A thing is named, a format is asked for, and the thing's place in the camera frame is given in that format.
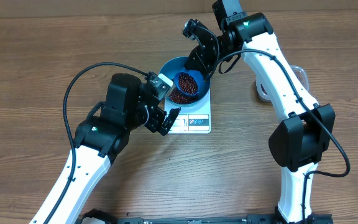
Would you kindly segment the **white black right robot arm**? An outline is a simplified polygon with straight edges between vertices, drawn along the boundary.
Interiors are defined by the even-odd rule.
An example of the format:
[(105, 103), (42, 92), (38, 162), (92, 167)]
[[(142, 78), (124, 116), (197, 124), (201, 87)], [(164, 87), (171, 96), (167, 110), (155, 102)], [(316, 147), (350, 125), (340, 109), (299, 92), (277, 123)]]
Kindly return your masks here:
[(209, 80), (223, 61), (243, 59), (264, 87), (280, 123), (268, 139), (270, 153), (281, 168), (281, 193), (274, 223), (332, 223), (310, 206), (313, 174), (328, 149), (335, 113), (321, 106), (300, 83), (280, 50), (272, 25), (261, 12), (247, 15), (239, 1), (216, 1), (213, 11), (222, 35), (190, 19), (183, 35), (197, 40), (185, 62)]

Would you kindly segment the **blue plastic scoop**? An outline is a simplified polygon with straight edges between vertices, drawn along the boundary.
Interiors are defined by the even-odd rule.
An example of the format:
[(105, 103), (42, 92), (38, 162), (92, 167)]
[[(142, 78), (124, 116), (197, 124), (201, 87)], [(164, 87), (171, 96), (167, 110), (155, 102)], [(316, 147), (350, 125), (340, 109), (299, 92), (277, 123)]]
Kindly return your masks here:
[[(178, 86), (178, 76), (179, 76), (179, 74), (181, 74), (181, 73), (187, 73), (187, 74), (189, 74), (190, 76), (192, 76), (192, 77), (195, 79), (195, 81), (196, 81), (196, 83), (197, 83), (197, 85), (198, 85), (198, 92), (197, 92), (195, 95), (186, 95), (186, 94), (184, 94), (184, 93), (180, 90), (180, 88), (179, 88), (179, 86)], [(182, 94), (184, 94), (184, 95), (186, 95), (186, 96), (191, 96), (191, 97), (193, 97), (193, 96), (199, 95), (199, 94), (201, 93), (203, 87), (204, 87), (204, 81), (203, 81), (203, 76), (202, 76), (202, 74), (201, 74), (200, 72), (198, 72), (198, 71), (195, 71), (195, 70), (187, 70), (187, 69), (183, 68), (183, 69), (181, 69), (181, 70), (174, 76), (174, 79), (173, 79), (173, 80), (174, 80), (174, 84), (176, 85), (176, 88), (177, 88)]]

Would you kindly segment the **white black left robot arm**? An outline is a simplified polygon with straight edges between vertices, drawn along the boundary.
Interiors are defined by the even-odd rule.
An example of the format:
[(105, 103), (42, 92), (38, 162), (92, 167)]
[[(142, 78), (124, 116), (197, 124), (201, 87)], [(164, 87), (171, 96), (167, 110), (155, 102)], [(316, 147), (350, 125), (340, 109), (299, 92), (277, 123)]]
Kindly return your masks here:
[(159, 103), (175, 84), (164, 74), (150, 72), (146, 81), (117, 73), (105, 101), (97, 103), (80, 123), (74, 150), (32, 223), (75, 223), (91, 192), (127, 146), (130, 132), (140, 126), (166, 135), (180, 109), (166, 112)]

